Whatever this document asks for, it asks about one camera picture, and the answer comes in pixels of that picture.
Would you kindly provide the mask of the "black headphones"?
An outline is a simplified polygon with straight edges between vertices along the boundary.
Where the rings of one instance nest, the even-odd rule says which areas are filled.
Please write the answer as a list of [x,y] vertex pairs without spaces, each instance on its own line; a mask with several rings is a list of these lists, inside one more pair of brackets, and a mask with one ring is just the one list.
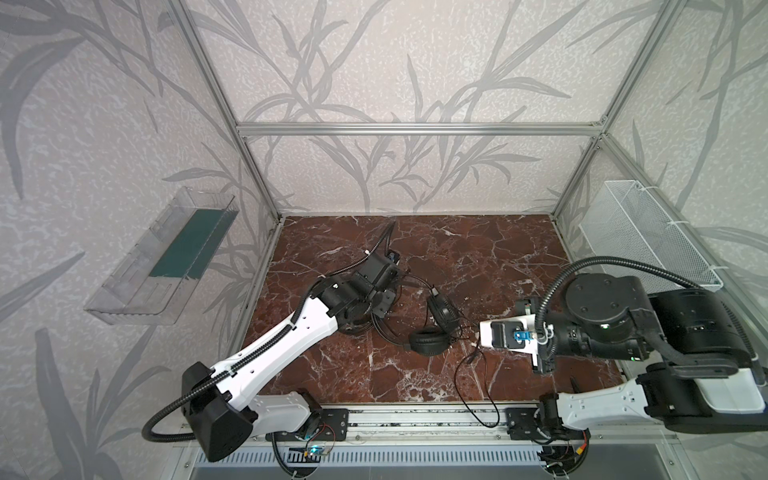
[[338,331],[344,335],[357,336],[374,327],[375,301],[352,301],[335,306],[330,313],[337,321]]
[[[394,333],[384,323],[388,309],[383,308],[373,310],[370,315],[371,324],[377,333],[387,342],[425,357],[437,356],[444,353],[457,341],[468,340],[468,337],[461,336],[461,332],[463,331],[461,325],[463,314],[455,307],[452,301],[447,296],[440,293],[438,289],[427,280],[416,276],[413,273],[405,273],[403,275],[403,278],[407,277],[414,279],[417,286],[424,286],[429,291],[429,295],[426,299],[426,320],[424,326],[421,329],[410,332],[408,340],[405,343],[401,343],[394,337]],[[490,401],[491,406],[495,411],[496,421],[494,423],[484,422],[478,417],[476,412],[465,401],[458,385],[458,374],[460,369],[464,365],[470,365],[478,355],[480,355],[483,358],[483,361],[486,362],[484,354],[478,347],[475,347],[474,350],[459,361],[453,374],[453,386],[458,398],[474,419],[483,427],[493,429],[500,425],[501,414],[498,406],[491,398],[487,385],[483,385],[482,391],[485,392],[485,397]]]

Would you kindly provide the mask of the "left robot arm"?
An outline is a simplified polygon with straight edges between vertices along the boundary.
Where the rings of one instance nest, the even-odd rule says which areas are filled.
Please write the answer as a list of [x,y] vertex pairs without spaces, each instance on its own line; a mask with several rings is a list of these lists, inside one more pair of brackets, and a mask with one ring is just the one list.
[[222,460],[253,434],[304,429],[322,409],[308,394],[262,396],[263,387],[305,351],[337,333],[357,333],[395,298],[399,256],[390,222],[360,260],[319,276],[293,313],[212,367],[197,362],[182,376],[182,395],[155,413],[141,436],[152,443],[195,441],[207,460]]

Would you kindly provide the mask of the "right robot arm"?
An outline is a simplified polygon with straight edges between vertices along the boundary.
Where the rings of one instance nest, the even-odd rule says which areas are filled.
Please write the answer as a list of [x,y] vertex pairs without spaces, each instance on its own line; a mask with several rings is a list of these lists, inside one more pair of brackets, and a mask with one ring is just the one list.
[[533,330],[540,374],[557,357],[647,364],[616,387],[543,398],[548,429],[633,420],[698,435],[767,429],[765,370],[739,318],[679,274],[614,256],[578,260],[539,300]]

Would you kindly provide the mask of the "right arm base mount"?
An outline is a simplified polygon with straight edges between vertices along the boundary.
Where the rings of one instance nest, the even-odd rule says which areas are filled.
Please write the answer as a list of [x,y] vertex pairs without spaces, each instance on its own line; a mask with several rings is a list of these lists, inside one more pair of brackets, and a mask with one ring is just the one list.
[[540,445],[554,442],[583,441],[582,430],[566,428],[556,413],[544,407],[512,407],[504,411],[507,433],[511,440],[528,440]]

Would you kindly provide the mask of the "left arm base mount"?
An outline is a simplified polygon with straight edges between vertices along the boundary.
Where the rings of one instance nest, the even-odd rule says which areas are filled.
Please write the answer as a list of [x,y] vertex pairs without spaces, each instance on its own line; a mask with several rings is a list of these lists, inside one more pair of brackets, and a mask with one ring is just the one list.
[[301,440],[344,441],[349,422],[348,409],[321,409],[312,411],[308,419],[297,430],[295,436]]

